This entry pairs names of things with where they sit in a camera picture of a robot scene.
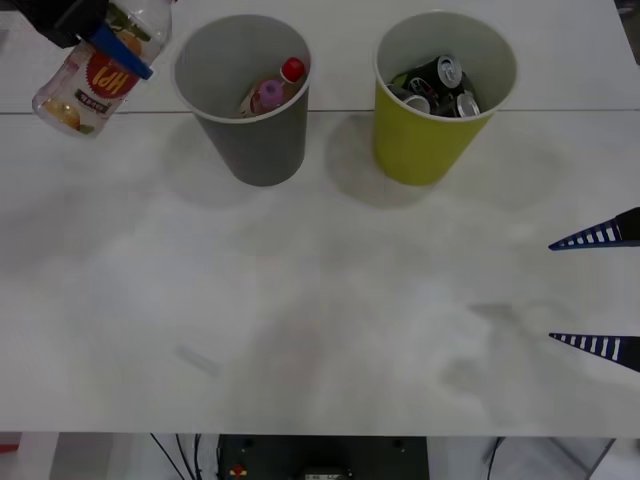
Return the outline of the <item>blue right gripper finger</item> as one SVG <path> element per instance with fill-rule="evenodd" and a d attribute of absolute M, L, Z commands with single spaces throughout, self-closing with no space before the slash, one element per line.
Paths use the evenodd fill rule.
<path fill-rule="evenodd" d="M 606 359 L 640 372 L 640 338 L 638 336 L 580 335 L 550 332 L 548 336 L 572 348 Z"/>
<path fill-rule="evenodd" d="M 639 246 L 640 208 L 635 207 L 548 246 L 551 251 Z"/>

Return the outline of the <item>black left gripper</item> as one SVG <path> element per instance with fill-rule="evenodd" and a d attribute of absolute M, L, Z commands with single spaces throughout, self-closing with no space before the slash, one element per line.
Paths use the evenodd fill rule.
<path fill-rule="evenodd" d="M 34 29 L 60 48 L 85 40 L 143 80 L 152 69 L 135 55 L 106 24 L 107 0 L 11 0 Z"/>

